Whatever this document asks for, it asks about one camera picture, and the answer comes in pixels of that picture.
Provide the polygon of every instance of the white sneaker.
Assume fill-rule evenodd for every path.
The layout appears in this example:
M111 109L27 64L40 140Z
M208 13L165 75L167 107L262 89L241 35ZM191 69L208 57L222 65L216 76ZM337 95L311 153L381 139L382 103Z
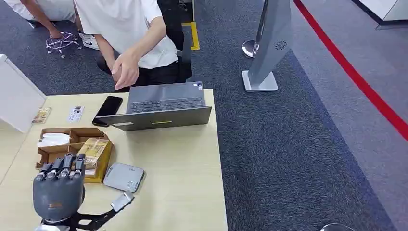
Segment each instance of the white sneaker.
M79 33L79 36L82 39L85 47L89 47L95 50L99 50L98 44L96 43L96 39L93 35L87 35L84 33Z

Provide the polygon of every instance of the floor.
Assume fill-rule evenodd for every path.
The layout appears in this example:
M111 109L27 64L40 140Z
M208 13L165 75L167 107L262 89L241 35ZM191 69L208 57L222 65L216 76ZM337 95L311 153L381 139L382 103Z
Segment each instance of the floor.
M355 69L408 121L403 64L408 29L376 30L378 24L352 1L302 2ZM294 4L292 16L295 56L393 224L408 230L407 141L351 81Z
M377 38L370 18L352 2L303 2L406 119L406 82L398 78L406 68L408 54L400 47L406 44L399 37L406 31L381 31ZM214 89L229 230L317 231L332 222L358 231L407 230L407 142L361 94L294 5L293 48L274 71L280 90L244 91L241 71L251 61L242 55L241 44L255 36L261 10L262 1L196 3L201 50L191 57L191 80ZM340 22L341 12L349 11L361 21ZM65 59L46 54L45 29L31 29L3 1L0 22L0 53L45 94L113 91L111 78L95 65L97 51L69 50ZM74 29L68 23L58 27ZM368 37L345 36L350 28ZM371 38L371 46L363 43ZM375 41L382 39L399 44L398 57L381 53Z

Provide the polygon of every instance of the yellow floor tape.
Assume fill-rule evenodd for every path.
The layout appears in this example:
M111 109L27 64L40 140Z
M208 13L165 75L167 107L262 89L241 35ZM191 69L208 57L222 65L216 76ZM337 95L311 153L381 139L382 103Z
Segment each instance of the yellow floor tape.
M200 49L200 42L198 41L198 33L197 33L197 26L195 22L190 22L190 23L182 23L182 26L191 26L191 34L192 34L192 41L193 45L191 47L192 51L197 51Z

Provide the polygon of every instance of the gray power bank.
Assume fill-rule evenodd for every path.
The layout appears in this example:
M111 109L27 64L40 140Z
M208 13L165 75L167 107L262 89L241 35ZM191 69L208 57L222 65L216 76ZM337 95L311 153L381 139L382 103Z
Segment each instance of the gray power bank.
M134 193L138 189L143 175L144 170L139 167L114 162L106 171L103 184Z

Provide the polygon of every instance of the red line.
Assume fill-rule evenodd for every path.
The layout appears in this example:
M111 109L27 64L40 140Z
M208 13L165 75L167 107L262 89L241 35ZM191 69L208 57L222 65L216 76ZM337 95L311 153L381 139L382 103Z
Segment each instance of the red line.
M337 60L343 70L350 76L357 87L366 95L366 97L374 104L381 114L394 126L395 129L408 141L408 125L399 117L399 115L379 96L377 92L365 81L365 79L357 72L346 57L340 52L336 45L330 40L329 36L323 31L320 25L316 22L310 12L306 9L301 0L293 0L297 8L303 14L310 26L313 28L317 36L330 51L333 57Z

